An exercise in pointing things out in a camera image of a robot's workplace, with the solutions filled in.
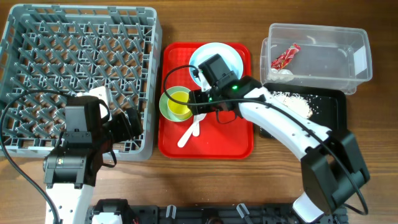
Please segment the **red snack wrapper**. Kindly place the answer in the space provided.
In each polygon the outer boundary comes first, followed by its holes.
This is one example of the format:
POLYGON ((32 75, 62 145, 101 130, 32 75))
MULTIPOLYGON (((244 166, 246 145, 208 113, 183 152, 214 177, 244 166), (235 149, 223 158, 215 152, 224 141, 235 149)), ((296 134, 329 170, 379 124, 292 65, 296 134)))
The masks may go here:
POLYGON ((296 43, 292 44, 284 53, 271 63, 271 68, 276 70, 282 70, 285 68, 294 58, 295 54, 301 50, 301 46, 296 43))

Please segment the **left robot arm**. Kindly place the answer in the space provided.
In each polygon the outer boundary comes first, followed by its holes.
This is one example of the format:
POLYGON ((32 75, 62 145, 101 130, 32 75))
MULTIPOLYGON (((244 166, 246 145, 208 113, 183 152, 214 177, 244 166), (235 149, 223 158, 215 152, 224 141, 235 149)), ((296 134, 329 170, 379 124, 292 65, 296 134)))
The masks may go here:
POLYGON ((84 223, 96 184, 105 165, 103 154, 116 155, 113 144, 142 134, 136 108, 102 116, 105 102, 95 96, 70 97, 65 107, 66 130, 44 159, 44 182, 50 200, 46 223, 84 223))

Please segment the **green bowl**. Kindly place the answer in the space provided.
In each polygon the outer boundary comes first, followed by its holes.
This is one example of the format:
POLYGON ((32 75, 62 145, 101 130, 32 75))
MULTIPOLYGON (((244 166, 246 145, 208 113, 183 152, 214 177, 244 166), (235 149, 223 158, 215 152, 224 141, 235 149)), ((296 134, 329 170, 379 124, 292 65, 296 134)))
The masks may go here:
MULTIPOLYGON (((170 95, 173 94, 173 93, 175 93, 175 92, 178 92, 178 91, 183 91, 183 92, 185 92, 185 93, 189 93, 189 92, 190 92, 190 90, 189 90, 188 88, 184 87, 184 86, 173 86, 173 87, 167 89, 167 93, 170 94, 170 95)), ((172 122, 177 122, 177 123, 179 123, 179 122, 183 122, 183 121, 188 120, 188 119, 192 116, 192 114, 191 114, 188 118, 185 118, 185 119, 179 119, 179 118, 177 118, 177 117, 169 110, 169 108, 168 108, 168 106, 167 106, 168 100, 169 100, 169 98, 166 96, 165 93, 163 93, 163 94, 161 95, 160 100, 159 100, 159 109, 160 109, 160 112, 161 112, 162 116, 163 116, 165 119, 167 119, 167 120, 169 120, 169 121, 172 121, 172 122)))

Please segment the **rice food scraps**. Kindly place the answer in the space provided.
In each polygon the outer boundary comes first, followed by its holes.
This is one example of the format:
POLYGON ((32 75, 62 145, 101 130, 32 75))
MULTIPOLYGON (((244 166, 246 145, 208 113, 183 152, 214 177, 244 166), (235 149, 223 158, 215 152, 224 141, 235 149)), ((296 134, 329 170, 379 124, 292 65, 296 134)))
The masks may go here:
POLYGON ((315 104, 315 100, 320 99, 317 95, 306 97, 301 96, 298 93, 282 91, 275 91, 272 95, 283 105, 304 118, 310 119, 312 116, 320 114, 320 107, 315 104))

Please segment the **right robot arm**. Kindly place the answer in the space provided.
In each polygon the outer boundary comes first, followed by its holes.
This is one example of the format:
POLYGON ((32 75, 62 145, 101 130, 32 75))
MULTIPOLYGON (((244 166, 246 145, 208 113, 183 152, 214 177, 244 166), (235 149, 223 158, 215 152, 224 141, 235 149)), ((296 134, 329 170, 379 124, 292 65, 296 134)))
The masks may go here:
POLYGON ((360 188, 370 175, 352 132, 331 130, 300 116, 256 79, 238 78, 218 54, 190 69, 205 85, 190 92, 193 114, 233 111, 266 130, 300 161, 304 192, 293 210, 301 220, 311 223, 330 215, 353 194, 364 201, 360 188))

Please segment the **yellow cup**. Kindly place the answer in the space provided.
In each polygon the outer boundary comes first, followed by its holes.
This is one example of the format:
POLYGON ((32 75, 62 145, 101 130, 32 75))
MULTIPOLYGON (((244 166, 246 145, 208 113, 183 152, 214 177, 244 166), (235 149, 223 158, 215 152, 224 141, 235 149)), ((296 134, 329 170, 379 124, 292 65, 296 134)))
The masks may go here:
MULTIPOLYGON (((181 101, 183 103, 187 103, 189 99, 189 94, 188 92, 185 91, 176 91, 175 93, 172 93, 170 96, 176 101, 181 101)), ((179 120, 186 120, 192 115, 192 112, 190 111, 187 105, 176 103, 170 98, 168 99, 167 106, 170 112, 179 120)))

